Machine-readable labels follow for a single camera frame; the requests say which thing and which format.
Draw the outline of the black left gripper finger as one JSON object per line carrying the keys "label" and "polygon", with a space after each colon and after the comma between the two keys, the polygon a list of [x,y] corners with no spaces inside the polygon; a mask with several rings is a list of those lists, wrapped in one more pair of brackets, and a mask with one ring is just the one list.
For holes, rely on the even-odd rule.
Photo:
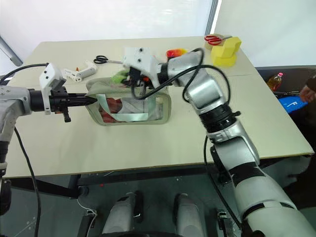
{"label": "black left gripper finger", "polygon": [[85,93],[69,93],[69,100],[96,100],[93,97],[86,96]]}
{"label": "black left gripper finger", "polygon": [[68,99],[68,107],[79,107],[79,106],[88,106],[95,103],[96,99]]}

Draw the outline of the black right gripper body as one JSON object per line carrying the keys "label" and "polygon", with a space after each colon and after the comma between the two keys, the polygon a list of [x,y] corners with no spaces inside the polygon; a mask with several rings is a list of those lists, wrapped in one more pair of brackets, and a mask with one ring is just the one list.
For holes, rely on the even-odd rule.
{"label": "black right gripper body", "polygon": [[140,70],[130,67],[126,85],[128,87],[149,86],[149,78],[142,74]]}

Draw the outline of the person's hand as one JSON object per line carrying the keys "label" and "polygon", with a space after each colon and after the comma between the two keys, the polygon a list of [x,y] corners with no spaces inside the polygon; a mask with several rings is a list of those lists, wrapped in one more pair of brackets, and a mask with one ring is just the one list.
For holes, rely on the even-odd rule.
{"label": "person's hand", "polygon": [[300,91],[300,99],[303,102],[309,103],[316,98],[316,76],[309,78],[305,86]]}

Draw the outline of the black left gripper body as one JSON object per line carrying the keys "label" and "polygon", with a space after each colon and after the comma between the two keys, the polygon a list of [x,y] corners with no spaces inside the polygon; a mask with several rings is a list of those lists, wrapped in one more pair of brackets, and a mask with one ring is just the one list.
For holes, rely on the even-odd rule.
{"label": "black left gripper body", "polygon": [[55,114],[62,114],[64,122],[71,122],[68,110],[69,95],[64,86],[58,90],[51,90],[49,96],[50,110]]}

